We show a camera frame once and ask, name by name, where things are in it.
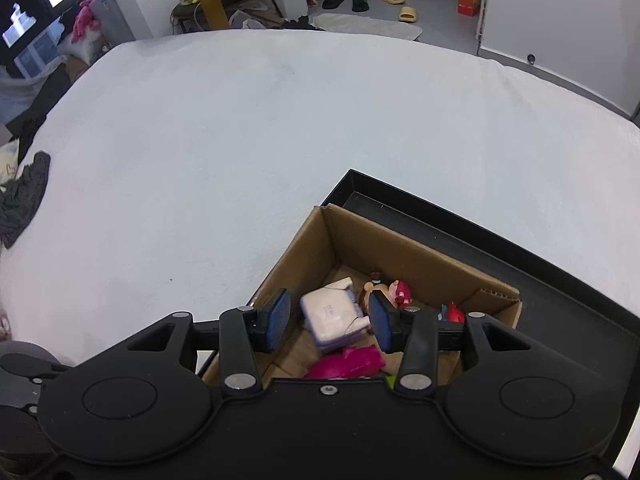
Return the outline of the small brown-haired doll figure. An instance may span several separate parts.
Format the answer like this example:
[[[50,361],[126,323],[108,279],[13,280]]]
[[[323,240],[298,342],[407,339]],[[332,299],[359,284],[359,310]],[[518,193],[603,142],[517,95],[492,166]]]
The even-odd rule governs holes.
[[[382,280],[382,274],[374,271],[370,274],[370,280],[364,283],[360,292],[359,305],[363,311],[369,310],[370,295],[376,290],[382,292],[396,309],[404,310],[411,306],[412,295],[407,282],[395,280],[390,284],[386,284]]]

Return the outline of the magenta dinosaur-suit figure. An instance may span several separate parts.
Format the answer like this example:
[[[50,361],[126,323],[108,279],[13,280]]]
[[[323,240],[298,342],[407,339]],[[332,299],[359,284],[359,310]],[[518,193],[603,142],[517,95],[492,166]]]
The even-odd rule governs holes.
[[[374,344],[367,347],[345,347],[327,354],[306,371],[306,379],[352,379],[372,377],[385,366],[381,352]]]

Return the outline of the white square figure box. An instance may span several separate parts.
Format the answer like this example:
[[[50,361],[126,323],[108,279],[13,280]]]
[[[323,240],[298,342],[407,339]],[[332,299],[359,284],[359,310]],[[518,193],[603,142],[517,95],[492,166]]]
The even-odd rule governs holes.
[[[357,304],[351,278],[307,292],[299,305],[321,353],[353,344],[371,327],[370,318]]]

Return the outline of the red crab beer-mug toy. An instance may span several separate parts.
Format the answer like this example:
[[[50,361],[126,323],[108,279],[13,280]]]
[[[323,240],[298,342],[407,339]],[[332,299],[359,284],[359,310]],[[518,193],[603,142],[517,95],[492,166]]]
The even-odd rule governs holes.
[[[440,305],[438,319],[442,322],[463,323],[465,314],[454,301],[449,301],[448,304]]]

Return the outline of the brown cardboard box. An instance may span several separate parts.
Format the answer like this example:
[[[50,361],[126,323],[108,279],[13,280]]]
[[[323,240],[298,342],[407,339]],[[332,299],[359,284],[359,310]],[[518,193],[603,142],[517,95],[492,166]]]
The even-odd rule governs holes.
[[[279,349],[256,356],[262,382],[302,377],[319,359],[299,300],[342,278],[352,280],[357,297],[372,278],[384,284],[401,280],[418,308],[437,310],[453,302],[464,313],[483,312],[510,327],[518,325],[522,313],[518,290],[498,278],[342,207],[316,207],[250,300],[259,307],[280,288],[292,300]]]

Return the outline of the black rectangular tray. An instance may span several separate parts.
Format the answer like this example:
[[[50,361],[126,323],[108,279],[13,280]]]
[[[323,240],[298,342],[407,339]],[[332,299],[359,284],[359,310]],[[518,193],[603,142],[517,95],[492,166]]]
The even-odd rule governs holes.
[[[457,259],[520,293],[518,329],[576,361],[613,389],[615,430],[594,458],[598,474],[616,474],[639,406],[639,321],[615,301],[531,252],[450,211],[352,170],[323,206],[335,205]],[[291,243],[311,213],[285,216],[277,233]],[[210,449],[216,460],[247,457],[308,466],[318,450],[337,446],[345,468],[404,474],[412,468],[489,474],[562,474],[584,460],[521,464],[460,436],[440,401],[402,398],[372,380],[352,380],[325,396],[306,380],[280,380],[252,402],[228,404]]]

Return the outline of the white tablecloth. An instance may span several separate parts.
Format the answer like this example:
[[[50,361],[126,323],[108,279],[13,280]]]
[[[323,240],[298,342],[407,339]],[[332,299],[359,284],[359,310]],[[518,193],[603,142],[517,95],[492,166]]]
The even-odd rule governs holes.
[[[483,312],[438,320],[437,386],[460,436],[577,474],[216,460],[224,408],[280,380],[325,396],[388,388],[402,353],[372,327],[372,377],[276,378],[222,391],[219,319],[288,248],[285,216],[355,170],[518,245],[639,321],[639,130],[532,75],[377,36],[227,30],[135,41],[76,81],[24,168],[51,156],[43,200],[1,254],[1,303],[27,352],[1,359],[1,473],[29,479],[634,479],[639,407],[616,474],[594,458],[620,419],[603,378]],[[437,310],[411,306],[404,310]],[[321,353],[341,352],[343,348]]]

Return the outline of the dark grey cloth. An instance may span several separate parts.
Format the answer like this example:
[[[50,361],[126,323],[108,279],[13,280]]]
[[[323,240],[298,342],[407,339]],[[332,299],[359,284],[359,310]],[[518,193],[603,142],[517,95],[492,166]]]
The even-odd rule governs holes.
[[[50,163],[51,156],[40,151],[21,177],[2,186],[0,236],[4,248],[10,249],[35,217],[46,194]]]

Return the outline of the white floor mat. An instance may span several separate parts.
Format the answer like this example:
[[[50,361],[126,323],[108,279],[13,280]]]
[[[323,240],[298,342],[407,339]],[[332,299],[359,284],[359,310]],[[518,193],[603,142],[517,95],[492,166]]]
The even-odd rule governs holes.
[[[315,28],[340,34],[372,35],[408,41],[417,40],[423,34],[420,26],[355,14],[322,13],[313,16],[310,22]]]

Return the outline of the yellow slipper right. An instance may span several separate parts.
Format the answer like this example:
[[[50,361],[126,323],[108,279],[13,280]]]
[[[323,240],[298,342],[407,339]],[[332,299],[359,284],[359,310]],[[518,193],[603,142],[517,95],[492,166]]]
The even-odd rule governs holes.
[[[403,6],[400,9],[398,20],[403,23],[414,24],[418,21],[418,12],[412,6]]]

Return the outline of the black slipper right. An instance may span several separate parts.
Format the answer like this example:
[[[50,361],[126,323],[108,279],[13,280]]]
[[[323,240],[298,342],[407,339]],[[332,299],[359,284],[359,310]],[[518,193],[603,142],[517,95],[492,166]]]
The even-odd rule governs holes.
[[[370,10],[368,0],[352,0],[352,12],[364,13]]]

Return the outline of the black slipper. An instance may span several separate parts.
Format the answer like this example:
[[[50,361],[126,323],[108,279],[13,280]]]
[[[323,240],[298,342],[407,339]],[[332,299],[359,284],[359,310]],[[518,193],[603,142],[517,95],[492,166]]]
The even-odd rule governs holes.
[[[352,0],[352,12],[364,13],[370,10],[368,0]]]
[[[337,9],[345,0],[323,0],[322,8],[324,10]]]

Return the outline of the black slipper left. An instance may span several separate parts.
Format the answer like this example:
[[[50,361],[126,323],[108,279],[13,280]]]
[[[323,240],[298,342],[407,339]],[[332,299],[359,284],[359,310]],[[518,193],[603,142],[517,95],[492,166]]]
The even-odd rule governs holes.
[[[322,8],[324,10],[337,9],[345,0],[323,0]]]

